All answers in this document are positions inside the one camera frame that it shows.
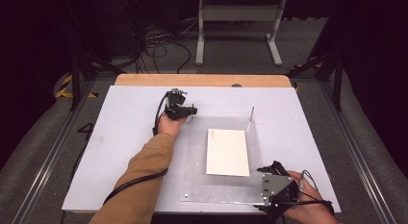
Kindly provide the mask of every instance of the dark curtain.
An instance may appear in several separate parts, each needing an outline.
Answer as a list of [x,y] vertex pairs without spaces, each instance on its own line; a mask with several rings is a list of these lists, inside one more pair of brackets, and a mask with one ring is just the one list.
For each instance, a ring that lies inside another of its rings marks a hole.
[[50,0],[0,0],[0,168],[55,103],[54,85],[67,70],[57,7]]
[[408,177],[408,0],[337,5],[311,57],[341,50],[354,94]]

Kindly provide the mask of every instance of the wire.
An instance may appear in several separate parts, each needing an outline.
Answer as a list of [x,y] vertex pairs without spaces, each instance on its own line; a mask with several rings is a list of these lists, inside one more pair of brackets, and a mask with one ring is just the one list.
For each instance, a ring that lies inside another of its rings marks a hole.
[[60,224],[64,223],[64,219],[65,219],[65,211],[63,211],[63,215],[61,215]]
[[190,60],[190,58],[191,58],[191,52],[190,52],[190,50],[189,50],[188,48],[186,48],[185,46],[183,46],[183,45],[181,45],[181,44],[179,44],[179,43],[177,43],[177,42],[174,42],[174,41],[173,41],[173,42],[171,42],[171,43],[173,43],[173,44],[175,44],[175,45],[178,45],[178,46],[184,48],[184,49],[189,53],[189,57],[186,59],[186,61],[183,62],[183,64],[180,65],[180,67],[177,68],[177,74],[179,74],[179,73],[180,73],[180,69],[181,69],[182,67],[184,67],[184,65],[186,65],[187,62],[189,62],[189,60]]
[[168,168],[163,170],[160,173],[157,174],[152,174],[152,175],[147,175],[147,176],[143,176],[143,177],[139,177],[137,179],[131,180],[119,187],[117,187],[116,189],[114,189],[114,191],[112,191],[108,197],[105,199],[105,201],[103,202],[103,205],[105,205],[109,200],[111,200],[111,198],[115,197],[117,194],[119,194],[121,191],[123,191],[124,189],[134,186],[136,184],[148,181],[148,180],[152,180],[152,179],[156,179],[162,176],[165,176],[165,174],[168,172]]
[[[136,58],[132,58],[131,60],[126,61],[126,62],[123,62],[123,63],[120,63],[120,64],[112,64],[111,62],[109,62],[109,63],[110,63],[111,65],[117,67],[117,68],[122,69],[122,68],[125,68],[125,67],[131,65],[131,64],[135,61],[135,59],[136,59]],[[99,66],[99,65],[95,66],[95,69],[96,69],[96,70],[108,70],[108,69],[106,69],[106,68],[104,68],[104,67],[102,67],[102,66]]]
[[198,20],[195,20],[189,27],[187,27],[187,29],[185,29],[183,32],[181,32],[180,34],[184,34],[186,33],[194,24],[196,24],[198,22]]
[[74,163],[74,166],[73,166],[73,168],[71,170],[71,176],[69,177],[68,187],[71,187],[71,183],[72,183],[72,180],[74,179],[75,172],[76,172],[76,170],[78,168],[78,165],[79,165],[79,162],[80,162],[81,158],[84,156],[84,152],[87,149],[87,145],[88,145],[88,142],[85,144],[84,147],[82,147],[81,152],[79,153],[79,155],[78,155],[78,157],[77,157],[77,159],[76,159],[76,161]]
[[316,197],[314,197],[314,196],[312,196],[312,195],[309,195],[309,194],[307,194],[307,193],[305,193],[305,192],[299,191],[299,193],[303,193],[304,195],[306,195],[306,196],[308,196],[308,197],[310,197],[310,198],[313,198],[313,199],[315,199],[316,201],[318,200]]
[[280,202],[283,205],[291,205],[291,206],[303,206],[303,205],[311,205],[311,204],[318,204],[321,203],[326,206],[326,204],[331,204],[330,201],[326,200],[316,200],[316,201],[304,201],[304,202]]
[[142,54],[140,54],[140,59],[141,59],[141,62],[143,62],[144,71],[146,71],[147,73],[150,73],[150,72],[147,71],[147,69],[146,69],[146,63],[144,62],[144,59],[143,59],[143,55],[142,55]]
[[136,65],[136,73],[139,73],[139,71],[140,71],[141,73],[144,73],[143,70],[142,70],[141,67],[140,67],[139,59],[136,59],[136,60],[135,60],[135,65]]
[[153,127],[153,135],[154,135],[154,136],[157,135],[157,133],[158,133],[159,121],[160,121],[159,112],[160,112],[160,110],[161,110],[161,108],[162,108],[162,104],[163,104],[163,102],[165,101],[165,99],[166,99],[166,97],[168,96],[168,94],[169,94],[169,92],[167,91],[167,92],[165,93],[165,96],[163,96],[162,100],[160,101],[159,108],[157,108],[156,117],[155,117],[155,119],[154,119],[154,127]]
[[156,50],[156,48],[153,49],[153,55],[152,55],[153,63],[154,63],[154,66],[156,67],[157,73],[160,74],[159,68],[157,67],[157,64],[156,64],[156,57],[154,56],[154,51],[155,51],[155,50]]
[[315,182],[315,180],[314,180],[313,177],[312,177],[312,174],[311,174],[309,171],[307,171],[307,170],[303,170],[303,171],[300,173],[300,185],[299,185],[300,191],[303,192],[303,189],[304,189],[304,182],[303,182],[303,180],[304,180],[304,176],[305,176],[305,175],[306,175],[308,178],[310,178],[310,180],[312,180],[313,185],[314,185],[316,191],[319,191],[318,186],[316,185],[316,182]]

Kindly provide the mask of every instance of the white paper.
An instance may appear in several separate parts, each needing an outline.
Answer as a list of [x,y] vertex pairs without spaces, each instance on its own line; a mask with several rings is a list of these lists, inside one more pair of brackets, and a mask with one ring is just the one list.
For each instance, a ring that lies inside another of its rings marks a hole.
[[208,130],[206,173],[249,177],[245,131]]

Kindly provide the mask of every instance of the tan sleeve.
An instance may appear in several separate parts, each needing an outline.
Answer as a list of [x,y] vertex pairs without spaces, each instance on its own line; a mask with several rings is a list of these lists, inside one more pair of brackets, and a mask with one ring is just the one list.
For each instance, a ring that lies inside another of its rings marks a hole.
[[[173,155],[174,141],[174,137],[169,134],[158,134],[151,138],[129,161],[126,172],[119,178],[115,188],[168,168]],[[150,223],[162,181],[163,177],[159,177],[125,188],[111,198],[90,223]]]

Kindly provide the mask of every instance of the wooden table edge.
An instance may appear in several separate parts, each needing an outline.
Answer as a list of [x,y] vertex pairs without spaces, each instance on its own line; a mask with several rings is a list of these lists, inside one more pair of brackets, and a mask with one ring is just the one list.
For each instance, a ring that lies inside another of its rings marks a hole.
[[285,75],[120,74],[115,86],[140,87],[291,87]]

